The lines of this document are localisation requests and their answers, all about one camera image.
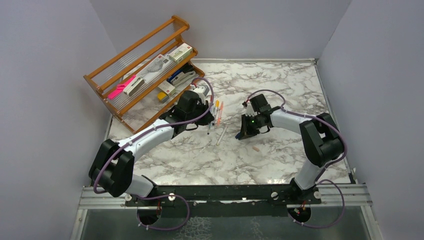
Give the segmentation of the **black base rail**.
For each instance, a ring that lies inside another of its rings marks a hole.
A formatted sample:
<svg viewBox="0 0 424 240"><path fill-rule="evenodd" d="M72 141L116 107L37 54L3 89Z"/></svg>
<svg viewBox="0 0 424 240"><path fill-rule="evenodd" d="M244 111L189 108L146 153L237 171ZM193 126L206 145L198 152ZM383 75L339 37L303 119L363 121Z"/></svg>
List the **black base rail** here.
<svg viewBox="0 0 424 240"><path fill-rule="evenodd" d="M125 206L142 217L286 217L289 208L321 202L317 187L301 193L288 184L157 185L146 199L131 194Z"/></svg>

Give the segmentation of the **white blue tip marker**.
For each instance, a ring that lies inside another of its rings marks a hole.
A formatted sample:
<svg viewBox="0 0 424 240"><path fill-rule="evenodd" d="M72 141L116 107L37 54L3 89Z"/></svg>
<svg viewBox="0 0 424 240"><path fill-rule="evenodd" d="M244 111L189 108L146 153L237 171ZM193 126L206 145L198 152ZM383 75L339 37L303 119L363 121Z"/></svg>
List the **white blue tip marker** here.
<svg viewBox="0 0 424 240"><path fill-rule="evenodd" d="M212 125L213 125L213 123L212 123L212 122L210 122L210 123L208 124L208 127L207 127L207 135L209 135L209 134L210 134L210 132L211 132L211 128L212 128Z"/></svg>

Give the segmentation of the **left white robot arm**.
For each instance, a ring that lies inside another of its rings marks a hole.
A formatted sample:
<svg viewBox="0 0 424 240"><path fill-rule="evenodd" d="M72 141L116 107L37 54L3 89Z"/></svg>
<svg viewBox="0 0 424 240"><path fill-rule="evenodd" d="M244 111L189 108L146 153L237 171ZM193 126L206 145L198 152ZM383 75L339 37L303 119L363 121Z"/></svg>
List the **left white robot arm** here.
<svg viewBox="0 0 424 240"><path fill-rule="evenodd" d="M128 138L105 140L96 154L88 176L97 194L138 195L144 205L157 200L155 183L145 176L134 175L134 165L150 150L188 131L190 124L207 126L214 120L207 95L209 89L200 85L185 90L177 104L163 113L149 127Z"/></svg>

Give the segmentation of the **clear white pen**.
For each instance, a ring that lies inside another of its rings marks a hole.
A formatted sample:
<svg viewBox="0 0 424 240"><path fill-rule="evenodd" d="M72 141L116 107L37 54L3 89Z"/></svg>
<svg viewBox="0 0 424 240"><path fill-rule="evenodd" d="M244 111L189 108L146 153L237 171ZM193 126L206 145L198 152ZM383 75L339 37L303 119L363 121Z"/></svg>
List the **clear white pen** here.
<svg viewBox="0 0 424 240"><path fill-rule="evenodd" d="M226 132L227 132L227 129L228 129L228 126L225 126L225 127L223 128L223 131L222 131L221 135L219 136L219 138L218 138L218 140L217 140L217 142L216 142L216 146L219 146L219 145L221 144L222 139L223 139L223 137L225 136L225 134L226 134Z"/></svg>

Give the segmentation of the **blue grey stapler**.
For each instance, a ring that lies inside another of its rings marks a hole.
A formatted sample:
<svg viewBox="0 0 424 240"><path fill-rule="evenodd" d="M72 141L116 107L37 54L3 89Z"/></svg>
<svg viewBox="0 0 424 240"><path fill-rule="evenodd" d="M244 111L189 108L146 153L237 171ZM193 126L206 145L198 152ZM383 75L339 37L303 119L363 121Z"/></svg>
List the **blue grey stapler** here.
<svg viewBox="0 0 424 240"><path fill-rule="evenodd" d="M173 86L176 86L183 82L183 79L192 76L195 73L194 66L185 64L179 70L174 72L166 81Z"/></svg>

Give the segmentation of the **yellow grey eraser block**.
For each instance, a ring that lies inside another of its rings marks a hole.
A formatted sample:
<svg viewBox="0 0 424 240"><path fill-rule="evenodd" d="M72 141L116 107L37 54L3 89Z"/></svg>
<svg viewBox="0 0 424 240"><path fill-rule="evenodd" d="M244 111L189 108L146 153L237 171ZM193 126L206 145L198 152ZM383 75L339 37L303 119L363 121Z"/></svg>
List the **yellow grey eraser block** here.
<svg viewBox="0 0 424 240"><path fill-rule="evenodd" d="M164 92L159 92L159 93L157 94L157 99L158 99L161 103L163 103L163 102L166 102L166 101L169 99L169 96L168 96L167 94L165 94Z"/></svg>

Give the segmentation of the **pink highlighter marker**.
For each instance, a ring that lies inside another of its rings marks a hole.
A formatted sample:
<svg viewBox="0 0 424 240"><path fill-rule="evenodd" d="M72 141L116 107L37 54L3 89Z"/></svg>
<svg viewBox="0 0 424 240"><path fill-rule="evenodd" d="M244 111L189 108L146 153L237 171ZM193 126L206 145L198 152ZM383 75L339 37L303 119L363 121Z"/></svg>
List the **pink highlighter marker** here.
<svg viewBox="0 0 424 240"><path fill-rule="evenodd" d="M114 99L115 97L117 97L120 93L122 93L123 92L123 90L134 80L134 78L136 77L136 75L134 74L134 75L132 75L130 78L129 78L129 80L127 80L125 83L121 83L121 84L118 84L117 86L116 86L116 89L115 90L113 90L108 96L107 96L107 98L108 99L110 99L110 100L112 100L112 99Z"/></svg>

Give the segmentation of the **thin white black pen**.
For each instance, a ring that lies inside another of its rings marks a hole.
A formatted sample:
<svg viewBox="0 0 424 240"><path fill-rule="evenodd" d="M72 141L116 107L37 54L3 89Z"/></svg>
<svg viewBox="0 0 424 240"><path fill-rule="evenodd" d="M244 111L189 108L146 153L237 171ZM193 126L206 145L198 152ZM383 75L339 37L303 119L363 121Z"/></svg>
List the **thin white black pen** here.
<svg viewBox="0 0 424 240"><path fill-rule="evenodd" d="M215 108L215 104L214 104L214 109L213 109L213 117L214 120L212 121L212 125L215 125L216 121L217 121L217 113L218 113L219 107L218 109Z"/></svg>

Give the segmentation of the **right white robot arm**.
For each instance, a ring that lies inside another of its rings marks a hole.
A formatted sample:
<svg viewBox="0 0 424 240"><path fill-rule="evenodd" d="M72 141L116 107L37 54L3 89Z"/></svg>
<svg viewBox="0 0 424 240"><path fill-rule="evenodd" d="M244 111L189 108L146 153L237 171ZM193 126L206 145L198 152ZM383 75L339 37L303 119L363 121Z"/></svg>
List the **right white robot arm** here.
<svg viewBox="0 0 424 240"><path fill-rule="evenodd" d="M245 113L241 116L237 140L255 137L261 129L280 128L301 136L306 161L290 182L289 199L300 204L309 196L324 171L341 161L347 153L347 145L333 118L328 113L319 115L300 114L283 106L271 107L263 94L243 102Z"/></svg>

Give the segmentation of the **beige deli staples box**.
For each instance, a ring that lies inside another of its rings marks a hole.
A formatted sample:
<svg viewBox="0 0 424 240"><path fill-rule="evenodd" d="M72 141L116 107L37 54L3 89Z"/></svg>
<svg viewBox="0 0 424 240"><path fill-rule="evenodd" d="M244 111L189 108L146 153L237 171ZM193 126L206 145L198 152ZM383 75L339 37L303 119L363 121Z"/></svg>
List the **beige deli staples box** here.
<svg viewBox="0 0 424 240"><path fill-rule="evenodd" d="M176 88L166 80L159 84L157 87L168 97L172 96L176 92Z"/></svg>

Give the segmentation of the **long white printed box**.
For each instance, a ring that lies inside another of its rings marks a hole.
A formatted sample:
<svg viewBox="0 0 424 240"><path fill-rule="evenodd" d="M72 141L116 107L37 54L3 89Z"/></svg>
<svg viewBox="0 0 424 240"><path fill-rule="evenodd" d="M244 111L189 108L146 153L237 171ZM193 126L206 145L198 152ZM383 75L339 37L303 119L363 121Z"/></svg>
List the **long white printed box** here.
<svg viewBox="0 0 424 240"><path fill-rule="evenodd" d="M135 75L134 80L144 80L145 83L153 81L156 77L162 74L166 68L173 64L173 60L170 59L168 54L158 55L153 61L151 61L146 67Z"/></svg>

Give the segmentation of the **green white deli box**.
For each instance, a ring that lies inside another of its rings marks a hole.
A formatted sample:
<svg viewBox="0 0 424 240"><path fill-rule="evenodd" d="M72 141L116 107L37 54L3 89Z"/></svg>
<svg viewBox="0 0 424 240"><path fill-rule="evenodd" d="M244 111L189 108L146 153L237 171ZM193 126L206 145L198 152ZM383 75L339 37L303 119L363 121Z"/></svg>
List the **green white deli box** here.
<svg viewBox="0 0 424 240"><path fill-rule="evenodd" d="M193 48L187 43L182 43L179 47L169 53L169 58L176 64L186 59L193 52Z"/></svg>

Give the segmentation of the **wooden shelf rack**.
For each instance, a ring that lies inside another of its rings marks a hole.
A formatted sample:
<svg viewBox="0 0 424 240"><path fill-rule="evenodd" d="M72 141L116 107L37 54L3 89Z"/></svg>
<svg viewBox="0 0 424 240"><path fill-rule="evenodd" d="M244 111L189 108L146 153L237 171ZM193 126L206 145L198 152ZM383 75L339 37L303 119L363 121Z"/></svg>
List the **wooden shelf rack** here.
<svg viewBox="0 0 424 240"><path fill-rule="evenodd" d="M190 88L194 78L204 77L205 73L191 62L198 51L188 44L193 48L193 52L187 58L178 64L173 61L162 74L154 80L144 83L131 97L125 95L124 91L114 99L108 99L108 95L116 89L118 84L125 83L132 75L139 73L157 56L169 54L181 44L186 43L182 38L182 33L189 28L188 22L173 15L168 21L101 67L89 75L84 75L84 79L111 114L130 132L136 134L152 124L161 114L177 103L183 91ZM160 102L157 98L157 94L161 92L158 85L167 81L173 73L186 64L194 66L195 73L174 86L176 91L169 96L166 102Z"/></svg>

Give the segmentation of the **orange pen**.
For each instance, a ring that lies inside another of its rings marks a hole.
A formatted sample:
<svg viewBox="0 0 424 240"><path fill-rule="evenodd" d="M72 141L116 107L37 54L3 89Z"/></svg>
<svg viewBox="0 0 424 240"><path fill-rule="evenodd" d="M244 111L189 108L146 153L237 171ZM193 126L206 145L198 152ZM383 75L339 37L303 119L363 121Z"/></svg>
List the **orange pen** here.
<svg viewBox="0 0 424 240"><path fill-rule="evenodd" d="M219 127L220 124L221 124L223 108L224 108L224 102L221 102L220 103L220 106L219 106L218 118L217 118L217 121L216 121L216 126L217 127Z"/></svg>

